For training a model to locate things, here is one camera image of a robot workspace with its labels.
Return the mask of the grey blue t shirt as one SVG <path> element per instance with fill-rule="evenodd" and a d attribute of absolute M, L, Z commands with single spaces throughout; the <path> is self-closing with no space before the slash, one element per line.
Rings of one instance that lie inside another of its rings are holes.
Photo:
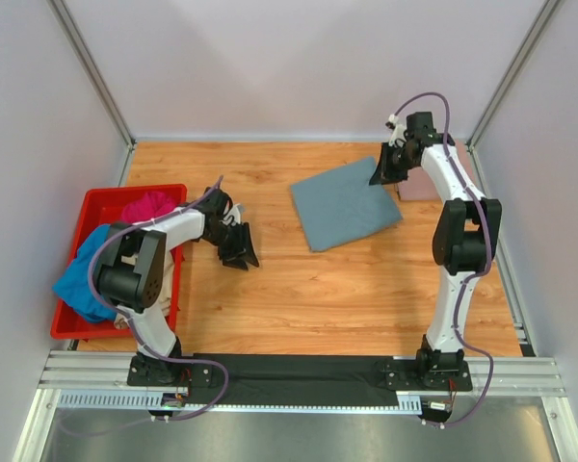
<path fill-rule="evenodd" d="M 312 252 L 324 252 L 369 237 L 403 219 L 389 192 L 370 183 L 375 169 L 375 159 L 367 157 L 290 187 Z"/>

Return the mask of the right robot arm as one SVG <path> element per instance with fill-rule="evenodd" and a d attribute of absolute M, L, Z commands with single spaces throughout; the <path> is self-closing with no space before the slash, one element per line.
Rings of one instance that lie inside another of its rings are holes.
<path fill-rule="evenodd" d="M 460 162 L 454 140 L 434 128 L 431 113 L 413 113 L 405 121 L 392 115 L 386 125 L 391 136 L 381 146 L 370 183 L 400 183 L 411 169 L 420 167 L 443 204 L 432 243 L 439 268 L 433 321 L 414 358 L 383 362 L 386 385 L 402 391 L 469 391 L 464 330 L 474 290 L 489 272 L 496 253 L 502 205 L 475 186 Z"/>

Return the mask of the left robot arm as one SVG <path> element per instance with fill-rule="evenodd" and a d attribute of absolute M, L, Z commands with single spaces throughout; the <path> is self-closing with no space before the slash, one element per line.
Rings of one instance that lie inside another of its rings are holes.
<path fill-rule="evenodd" d="M 112 224 L 92 256 L 87 274 L 92 296 L 123 317 L 137 342 L 127 375 L 130 386 L 184 387 L 187 383 L 194 363 L 183 358 L 159 297 L 165 258 L 184 243 L 201 240 L 217 248 L 225 267 L 259 266 L 242 207 L 217 187 L 158 218 Z"/>

